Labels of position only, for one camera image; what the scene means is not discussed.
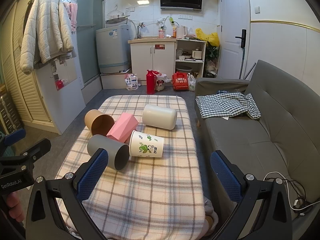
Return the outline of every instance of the white charging cable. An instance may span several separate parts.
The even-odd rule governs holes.
[[[285,184],[287,185],[287,191],[288,191],[288,201],[289,201],[289,206],[290,206],[290,208],[292,209],[292,210],[295,210],[295,211],[300,211],[300,210],[303,210],[303,209],[305,209],[305,208],[307,208],[307,207],[310,207],[310,206],[312,206],[312,205],[314,205],[314,204],[318,204],[318,203],[320,203],[320,201],[317,201],[317,202],[314,202],[314,203],[312,203],[312,204],[310,204],[310,205],[308,205],[308,206],[306,206],[306,207],[304,207],[304,208],[300,208],[300,209],[295,209],[295,208],[293,208],[292,206],[291,206],[291,204],[290,204],[290,197],[289,197],[289,186],[288,186],[288,182],[286,181],[286,178],[280,173],[280,172],[278,172],[278,171],[273,171],[273,172],[269,172],[269,173],[267,173],[266,174],[266,176],[264,177],[264,179],[263,179],[263,181],[266,179],[266,177],[269,175],[269,174],[271,174],[271,173],[278,173],[280,176],[282,176],[282,178],[284,178],[285,179]]]

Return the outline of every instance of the paper cup with green leaf print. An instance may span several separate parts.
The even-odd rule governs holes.
[[[162,157],[164,138],[133,130],[129,153],[135,157]]]

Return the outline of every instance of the gray sofa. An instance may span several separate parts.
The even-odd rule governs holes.
[[[221,150],[244,174],[251,173],[257,179],[262,180],[268,172],[278,171],[287,179],[297,180],[305,187],[307,200],[317,201],[320,198],[320,97],[303,82],[261,60],[257,62],[250,82],[199,78],[195,96],[235,89],[252,94],[261,112],[260,120],[244,116],[229,120],[220,117],[202,119],[195,103],[206,146],[210,198],[219,215],[219,225],[226,221],[235,205],[210,167],[210,156],[215,150]],[[293,205],[297,194],[292,187],[289,189]],[[259,206],[257,202],[244,234],[250,230]],[[319,209],[320,205],[316,204],[310,213],[298,217],[292,211],[293,239],[303,235]]]

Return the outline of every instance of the metal screw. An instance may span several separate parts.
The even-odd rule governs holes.
[[[64,177],[66,179],[71,179],[73,177],[73,173],[72,172],[68,172],[66,175],[64,175]]]
[[[254,176],[252,174],[247,174],[245,177],[247,180],[254,180]]]
[[[278,184],[282,184],[282,179],[280,179],[280,178],[276,178],[276,183],[278,183]]]
[[[43,177],[42,177],[42,176],[40,176],[40,177],[38,177],[38,178],[36,179],[36,182],[38,182],[38,183],[40,183],[41,181],[43,181]]]

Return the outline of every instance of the cabinet door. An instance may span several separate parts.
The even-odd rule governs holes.
[[[139,80],[146,80],[148,69],[152,69],[152,46],[150,42],[131,44],[132,73],[138,75]]]
[[[153,43],[153,70],[166,74],[168,78],[174,73],[174,42]]]

